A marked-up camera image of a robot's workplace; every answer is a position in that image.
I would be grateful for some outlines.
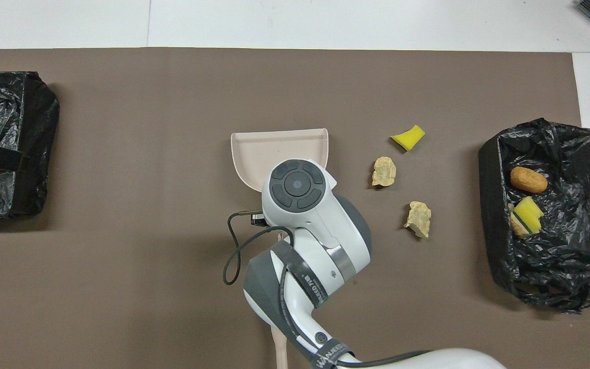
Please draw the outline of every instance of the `white floor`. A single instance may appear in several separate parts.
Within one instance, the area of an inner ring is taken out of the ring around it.
[[[590,20],[571,0],[0,0],[0,48],[573,52],[590,128]]]

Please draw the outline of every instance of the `black plastic bag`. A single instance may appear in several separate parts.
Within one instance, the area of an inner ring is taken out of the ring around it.
[[[548,181],[529,194],[511,186],[515,166]],[[501,131],[479,150],[482,224],[494,281],[527,304],[578,313],[590,306],[590,129],[537,119]],[[508,203],[532,196],[541,232],[521,240]]]
[[[0,72],[0,219],[42,210],[57,123],[56,95],[36,72]]]

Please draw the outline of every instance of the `food scrap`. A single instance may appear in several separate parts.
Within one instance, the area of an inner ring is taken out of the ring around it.
[[[515,167],[511,171],[511,185],[519,190],[538,194],[547,189],[547,179],[531,169]]]
[[[414,124],[414,128],[409,129],[405,133],[391,136],[391,138],[400,144],[401,147],[410,151],[424,135],[425,132],[417,124]]]
[[[395,164],[388,156],[382,156],[375,161],[372,172],[372,185],[390,186],[395,182]]]
[[[541,221],[539,218],[543,217],[543,212],[531,197],[527,196],[522,199],[515,207],[510,203],[509,213],[511,229],[513,234],[519,238],[525,238],[541,231]]]
[[[411,201],[409,206],[411,210],[409,210],[405,228],[411,229],[416,233],[416,236],[427,240],[429,238],[431,210],[426,203],[420,201]]]

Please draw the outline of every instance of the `yellow and green object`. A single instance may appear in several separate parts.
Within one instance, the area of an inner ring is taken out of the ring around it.
[[[543,217],[543,212],[531,197],[527,196],[516,205],[513,209],[513,216],[520,221],[520,224],[530,234],[539,233],[541,230],[541,221],[539,218]]]
[[[407,151],[409,151],[417,144],[418,141],[420,141],[420,138],[422,138],[422,136],[424,136],[424,135],[425,135],[425,132],[422,130],[422,128],[417,126],[417,124],[414,124],[414,128],[409,129],[405,133],[391,136],[391,138],[393,138],[393,140],[395,140],[395,142],[400,144],[401,147],[403,147],[403,148],[407,149]]]

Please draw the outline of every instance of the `white robotic arm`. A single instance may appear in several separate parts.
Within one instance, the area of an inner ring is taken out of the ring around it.
[[[370,262],[370,229],[347,199],[332,192],[335,184],[324,168],[303,159],[282,162],[265,181],[265,220],[290,229],[292,238],[249,262],[243,290],[256,314],[279,329],[313,368],[503,368],[489,355],[462,348],[359,362],[313,320],[313,309]]]

